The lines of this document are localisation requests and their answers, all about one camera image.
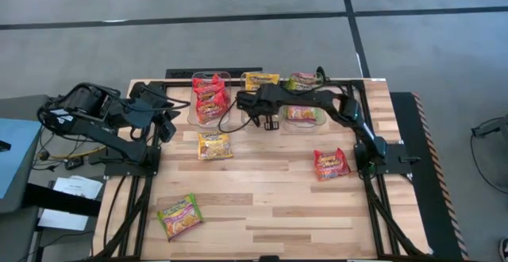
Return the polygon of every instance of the clear plastic container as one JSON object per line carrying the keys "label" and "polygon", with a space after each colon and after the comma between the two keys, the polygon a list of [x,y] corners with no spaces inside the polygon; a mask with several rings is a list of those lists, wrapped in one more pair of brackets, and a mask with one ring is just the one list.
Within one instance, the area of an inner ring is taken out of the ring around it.
{"label": "clear plastic container", "polygon": [[[313,88],[318,87],[323,83],[323,78],[320,74],[316,74],[314,76],[316,78],[316,83],[313,85]],[[282,126],[284,130],[289,133],[302,134],[302,133],[316,133],[321,126],[326,123],[325,111],[321,108],[316,108],[316,121],[301,121],[301,120],[291,120],[287,118],[287,109],[289,106],[284,106],[283,110],[283,120]]]}
{"label": "clear plastic container", "polygon": [[[192,75],[192,83],[194,79],[202,79],[205,82],[211,82],[214,75],[218,75],[221,79],[224,80],[226,92],[229,95],[228,106],[231,105],[231,75],[229,75],[226,71],[201,71],[196,72]],[[214,131],[218,129],[218,123],[221,120],[221,117],[214,118],[205,123],[201,123],[198,120],[198,114],[196,110],[196,103],[198,102],[198,96],[194,92],[194,86],[191,87],[192,91],[190,93],[190,109],[189,115],[187,116],[187,122],[192,126],[196,127],[198,131]],[[221,127],[227,126],[229,121],[229,112],[222,119]]]}
{"label": "clear plastic container", "polygon": [[[247,83],[247,74],[248,73],[265,73],[263,71],[254,71],[254,72],[244,72],[241,77],[240,77],[240,82],[241,82],[241,90],[245,91],[246,90],[246,83]],[[279,114],[278,115],[274,115],[271,117],[273,121],[277,121],[279,124],[281,123],[281,120],[282,120],[282,108],[280,109],[279,111]],[[247,123],[249,119],[249,116],[247,115],[247,113],[245,111],[242,111],[241,112],[241,121],[242,123]],[[247,132],[261,132],[261,131],[264,131],[264,123],[265,123],[265,117],[260,117],[260,123],[261,123],[261,126],[260,127],[256,127],[256,125],[254,125],[254,122],[250,122],[248,123],[245,127],[244,127],[244,130],[247,131]]]}

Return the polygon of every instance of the concrete floor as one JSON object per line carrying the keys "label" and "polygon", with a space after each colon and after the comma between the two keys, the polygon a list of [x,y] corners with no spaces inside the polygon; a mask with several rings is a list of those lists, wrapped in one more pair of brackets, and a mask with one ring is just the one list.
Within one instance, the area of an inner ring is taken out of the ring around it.
{"label": "concrete floor", "polygon": [[[355,10],[508,6],[508,0],[352,0]],[[0,24],[344,11],[342,0],[0,0]],[[472,163],[470,128],[506,113],[508,13],[357,18],[372,77],[423,101],[448,188],[473,260],[496,261],[508,236],[506,196]],[[90,81],[125,91],[132,78],[163,78],[167,68],[252,67],[287,74],[321,65],[360,77],[346,18],[0,31],[0,98],[67,92]],[[494,134],[475,142],[480,167],[500,187],[508,155]],[[67,151],[56,142],[52,149]],[[38,172],[100,175],[101,168]],[[89,237],[47,249],[44,260],[85,256]]]}

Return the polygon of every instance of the paper sheet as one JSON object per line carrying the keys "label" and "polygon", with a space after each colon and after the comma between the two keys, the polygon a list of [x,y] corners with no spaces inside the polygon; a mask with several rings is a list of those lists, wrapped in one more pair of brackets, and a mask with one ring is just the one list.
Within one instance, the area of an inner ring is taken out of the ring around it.
{"label": "paper sheet", "polygon": [[38,121],[0,118],[0,140],[11,145],[9,151],[0,152],[0,198],[6,195],[39,129]]}
{"label": "paper sheet", "polygon": [[[101,187],[102,183],[98,181],[73,175],[68,179],[58,178],[53,190],[95,199]],[[39,220],[39,226],[83,231],[87,221],[88,217],[84,215],[69,214],[58,210],[44,210]]]}

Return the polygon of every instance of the wooden table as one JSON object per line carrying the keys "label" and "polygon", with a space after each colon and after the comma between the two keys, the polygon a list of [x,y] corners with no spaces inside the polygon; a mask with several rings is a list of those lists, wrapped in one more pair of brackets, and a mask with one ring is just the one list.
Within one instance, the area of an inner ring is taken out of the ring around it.
{"label": "wooden table", "polygon": [[[131,87],[138,81],[148,82],[134,79]],[[387,82],[364,82],[375,133],[389,143],[399,141]],[[187,99],[190,92],[189,87],[170,87],[167,95]],[[162,145],[142,260],[257,259],[261,255],[281,259],[376,257],[364,184],[358,179],[353,155],[356,138],[350,129],[327,118],[314,135],[290,134],[282,128],[273,132],[241,130],[231,134],[232,159],[199,161],[197,132],[187,123],[189,109],[181,111],[173,120],[178,132]],[[231,123],[232,127],[241,123],[241,112],[236,108],[232,109]],[[121,135],[128,137],[127,131]],[[352,173],[318,182],[313,150],[333,152],[337,147],[347,156]],[[94,235],[95,252],[102,249],[106,216],[119,180],[113,178],[106,184]],[[395,221],[420,250],[427,251],[412,185],[400,175],[385,175],[385,180]],[[129,188],[127,178],[114,206],[108,239],[123,222]],[[156,211],[191,192],[196,194],[206,222],[168,243]],[[379,220],[385,252],[390,252],[386,226],[381,217]],[[136,229],[134,222],[127,254],[133,253]]]}

